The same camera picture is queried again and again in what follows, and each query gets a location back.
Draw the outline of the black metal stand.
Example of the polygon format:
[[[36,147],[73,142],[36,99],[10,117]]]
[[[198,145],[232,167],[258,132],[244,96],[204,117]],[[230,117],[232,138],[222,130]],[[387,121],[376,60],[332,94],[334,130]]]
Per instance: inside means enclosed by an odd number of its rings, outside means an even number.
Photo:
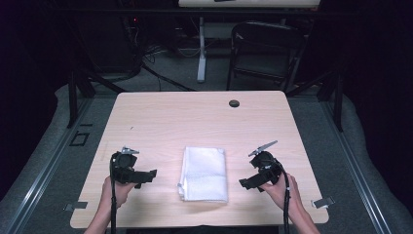
[[[333,98],[333,114],[332,119],[335,127],[339,132],[343,132],[342,127],[342,106],[343,106],[343,65],[334,65],[330,70],[327,70],[321,76],[299,85],[292,91],[286,93],[290,97],[295,97],[302,92],[310,89],[315,84],[321,83],[321,87],[317,92],[318,101],[329,101]]]
[[[92,82],[97,82],[116,94],[123,93],[125,90],[114,85],[102,76],[86,68],[75,68],[68,76],[68,96],[69,96],[69,122],[67,128],[74,126],[78,119],[78,95],[77,91],[85,98],[93,98],[95,89]]]

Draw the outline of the black horizontal frame bar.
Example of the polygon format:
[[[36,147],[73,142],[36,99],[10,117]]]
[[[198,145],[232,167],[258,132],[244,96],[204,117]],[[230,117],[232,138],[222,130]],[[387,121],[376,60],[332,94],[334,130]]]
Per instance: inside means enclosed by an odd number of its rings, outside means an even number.
[[[235,8],[190,8],[190,9],[61,9],[52,8],[61,14],[104,14],[104,15],[143,15],[143,16],[195,16],[195,17],[310,17],[310,18],[349,18],[358,17],[360,12],[320,12],[320,11],[281,11],[271,9],[235,9]]]

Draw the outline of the person's right hand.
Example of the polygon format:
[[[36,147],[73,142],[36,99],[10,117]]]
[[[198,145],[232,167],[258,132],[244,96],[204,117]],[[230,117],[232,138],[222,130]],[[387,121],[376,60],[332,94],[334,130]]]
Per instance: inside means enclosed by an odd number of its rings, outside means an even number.
[[[293,214],[303,209],[300,192],[294,176],[290,174],[281,175],[281,178],[276,184],[264,183],[261,185],[261,188],[269,194],[276,205],[282,210],[284,209],[285,191],[288,188],[288,212]]]

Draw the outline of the person's left hand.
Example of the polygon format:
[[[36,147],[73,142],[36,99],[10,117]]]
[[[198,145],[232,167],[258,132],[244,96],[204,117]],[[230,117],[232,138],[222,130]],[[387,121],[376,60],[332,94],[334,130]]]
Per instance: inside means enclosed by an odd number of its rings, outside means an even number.
[[[112,181],[108,176],[102,185],[102,193],[100,197],[99,207],[101,209],[110,209],[112,204]],[[115,196],[117,207],[120,208],[128,199],[129,193],[135,187],[134,183],[122,184],[118,181],[115,182]]]

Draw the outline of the dark equipment cabinet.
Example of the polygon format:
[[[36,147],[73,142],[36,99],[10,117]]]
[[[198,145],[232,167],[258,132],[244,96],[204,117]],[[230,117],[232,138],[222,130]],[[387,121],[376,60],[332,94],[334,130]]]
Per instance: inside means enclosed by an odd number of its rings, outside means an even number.
[[[99,73],[134,73],[140,58],[133,53],[121,17],[86,15],[76,18],[85,50]]]

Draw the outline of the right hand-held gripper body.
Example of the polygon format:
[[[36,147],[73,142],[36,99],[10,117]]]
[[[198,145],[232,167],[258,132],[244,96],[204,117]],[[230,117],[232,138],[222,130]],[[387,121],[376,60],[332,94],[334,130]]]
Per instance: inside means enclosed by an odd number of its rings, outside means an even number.
[[[271,141],[262,146],[257,147],[248,154],[251,157],[250,164],[258,169],[258,173],[263,177],[264,182],[271,181],[277,183],[282,173],[281,163],[267,151],[267,148],[276,144],[277,141]]]

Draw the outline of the white desk leg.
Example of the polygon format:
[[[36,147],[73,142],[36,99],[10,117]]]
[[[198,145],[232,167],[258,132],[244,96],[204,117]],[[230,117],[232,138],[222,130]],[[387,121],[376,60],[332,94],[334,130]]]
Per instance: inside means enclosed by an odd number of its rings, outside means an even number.
[[[199,65],[198,65],[198,76],[197,81],[199,83],[204,83],[206,80],[206,45],[205,45],[205,24],[204,19],[200,18],[199,21],[199,41],[200,41],[200,56],[199,56]]]

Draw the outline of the white mesh laundry bag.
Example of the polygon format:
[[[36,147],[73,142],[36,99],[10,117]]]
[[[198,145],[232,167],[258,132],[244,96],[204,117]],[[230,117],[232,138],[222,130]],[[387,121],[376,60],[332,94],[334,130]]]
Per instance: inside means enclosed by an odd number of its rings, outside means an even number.
[[[227,203],[225,150],[187,146],[177,188],[185,202]]]

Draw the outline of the aluminium floor rail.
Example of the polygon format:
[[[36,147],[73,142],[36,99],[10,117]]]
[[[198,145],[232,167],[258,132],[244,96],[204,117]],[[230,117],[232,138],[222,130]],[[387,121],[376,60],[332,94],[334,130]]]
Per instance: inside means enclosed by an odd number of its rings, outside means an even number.
[[[23,167],[6,197],[0,202],[2,234],[20,234],[56,172],[69,141],[75,136],[80,122],[87,114],[93,99],[86,98],[80,105],[75,120],[68,126],[69,102],[61,100],[51,125]]]
[[[347,141],[345,134],[339,131],[334,122],[333,110],[331,109],[328,102],[322,101],[320,103],[320,106],[330,128],[332,129],[332,132],[334,133],[339,144],[341,145],[341,148],[344,152],[344,158],[347,164],[347,168],[350,171],[352,180],[357,188],[357,193],[370,217],[370,220],[375,228],[376,233],[393,234],[357,162],[356,155],[353,149]]]

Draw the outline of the gray metal table bracket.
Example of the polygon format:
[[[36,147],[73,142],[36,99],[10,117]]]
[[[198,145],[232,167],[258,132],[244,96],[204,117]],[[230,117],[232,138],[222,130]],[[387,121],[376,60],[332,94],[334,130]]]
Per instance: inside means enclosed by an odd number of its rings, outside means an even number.
[[[87,202],[73,202],[73,203],[68,203],[65,205],[64,210],[66,212],[74,212],[75,210],[82,210],[87,207],[88,203]]]
[[[328,209],[331,205],[335,203],[332,197],[326,197],[319,200],[314,200],[312,206],[316,209]]]

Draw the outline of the black folding chair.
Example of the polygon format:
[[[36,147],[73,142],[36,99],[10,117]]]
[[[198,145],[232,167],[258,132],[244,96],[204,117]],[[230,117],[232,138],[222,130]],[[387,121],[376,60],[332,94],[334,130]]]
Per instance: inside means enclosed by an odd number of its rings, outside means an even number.
[[[226,90],[242,74],[273,81],[286,92],[305,44],[304,34],[289,25],[254,20],[236,24],[231,31]]]

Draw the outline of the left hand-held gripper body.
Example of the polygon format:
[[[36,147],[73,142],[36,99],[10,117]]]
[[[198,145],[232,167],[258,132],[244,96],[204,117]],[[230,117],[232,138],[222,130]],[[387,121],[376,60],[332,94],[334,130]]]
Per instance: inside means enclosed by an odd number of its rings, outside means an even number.
[[[140,183],[139,173],[133,168],[137,157],[137,151],[128,147],[123,147],[115,152],[110,160],[110,177],[113,181],[122,184]]]

